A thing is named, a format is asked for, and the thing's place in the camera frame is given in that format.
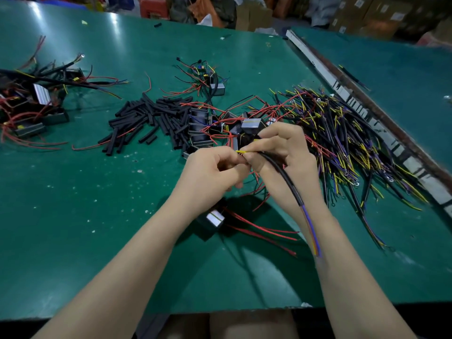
hand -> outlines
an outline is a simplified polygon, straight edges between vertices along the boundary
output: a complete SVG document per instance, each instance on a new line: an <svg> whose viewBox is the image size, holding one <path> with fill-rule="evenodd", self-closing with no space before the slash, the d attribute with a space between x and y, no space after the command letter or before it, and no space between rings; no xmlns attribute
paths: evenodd
<svg viewBox="0 0 452 339"><path fill-rule="evenodd" d="M309 204L324 203L317 172L317 161L309 153L305 135L300 126L276 122L259 132L260 140L242 147L247 151L243 156L253 170L260 174L268 192L275 202L292 218L297 220L301 214L289 187L282 176L257 151L267 151L279 155L286 162L285 171L300 193L303 202Z"/></svg>
<svg viewBox="0 0 452 339"><path fill-rule="evenodd" d="M170 199L193 219L214 206L250 173L245 158L228 146L199 149L187 159Z"/></svg>

green table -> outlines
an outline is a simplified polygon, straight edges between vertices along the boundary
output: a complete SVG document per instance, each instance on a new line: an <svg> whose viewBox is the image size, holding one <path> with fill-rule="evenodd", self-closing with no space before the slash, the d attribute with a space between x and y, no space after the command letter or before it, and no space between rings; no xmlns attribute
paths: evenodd
<svg viewBox="0 0 452 339"><path fill-rule="evenodd" d="M39 60L71 61L78 52L83 70L131 81L113 90L134 100L147 89L182 90L174 78L175 57L206 59L223 77L226 94L214 105L226 108L250 94L271 101L268 88L284 90L320 80L279 37L205 28L54 6L0 1L0 66L15 68L47 36ZM121 107L98 91L71 89L64 106L71 121L45 135L48 141L92 145L108 132L107 120ZM106 157L99 149L32 152L0 146L0 319L46 318L65 303L116 254L170 194L184 166L180 151L159 135L152 146L131 144ZM252 183L246 184L245 192ZM233 191L229 196L239 196ZM365 264L392 302L450 301L450 223L435 206L407 208L388 193L369 205L368 220L395 252L382 252L366 233L348 200L332 207ZM270 200L231 200L232 209L268 227L294 228ZM324 305L307 245L291 245L298 259L259 239L227 231L204 241L190 225L178 241L149 303L148 312Z"/></svg>

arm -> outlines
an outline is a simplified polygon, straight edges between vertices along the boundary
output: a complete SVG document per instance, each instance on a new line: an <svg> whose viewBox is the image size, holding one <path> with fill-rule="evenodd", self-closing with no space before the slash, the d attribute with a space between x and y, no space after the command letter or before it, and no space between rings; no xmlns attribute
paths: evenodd
<svg viewBox="0 0 452 339"><path fill-rule="evenodd" d="M34 338L130 339L176 240L228 188L243 186L244 163L226 146L190 155L165 204Z"/></svg>
<svg viewBox="0 0 452 339"><path fill-rule="evenodd" d="M263 139L241 150L248 152L244 157L260 173L276 203L300 226L313 251L303 212L285 181L262 156L252 151L270 151L285 159L286 172L306 205L319 241L321 257L315 257L315 264L335 336L415 338L325 205L317 162L308 151L302 128L277 122L259 136Z"/></svg>

person's right hand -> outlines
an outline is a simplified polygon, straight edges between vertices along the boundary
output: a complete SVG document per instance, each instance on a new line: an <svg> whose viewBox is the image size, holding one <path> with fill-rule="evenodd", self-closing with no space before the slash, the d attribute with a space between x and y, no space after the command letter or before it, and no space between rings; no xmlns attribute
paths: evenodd
<svg viewBox="0 0 452 339"><path fill-rule="evenodd" d="M274 167L257 151L279 155L286 162L285 171L295 184L306 207L324 203L317 172L317 161L308 151L305 135L300 126L276 122L259 132L260 140L240 148L243 156L259 173L275 202L297 220L301 210L289 187Z"/></svg>

purple wire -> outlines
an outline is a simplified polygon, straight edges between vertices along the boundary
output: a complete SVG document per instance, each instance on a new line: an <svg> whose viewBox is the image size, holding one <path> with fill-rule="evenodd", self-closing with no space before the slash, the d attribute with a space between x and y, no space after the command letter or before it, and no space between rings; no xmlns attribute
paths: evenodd
<svg viewBox="0 0 452 339"><path fill-rule="evenodd" d="M311 218L309 217L308 211L306 210L306 207L305 207L304 204L302 205L302 210L303 210L303 212L304 212L304 214L305 214L306 220L308 221L308 226L309 226L310 229L311 229L312 237L313 237L313 239L314 239L314 243L315 243L315 245L317 246L317 252L318 252L318 255L317 255L317 256L320 257L320 245L319 245L319 241L317 240L317 236L315 235L315 231L314 231L314 226L312 225Z"/></svg>

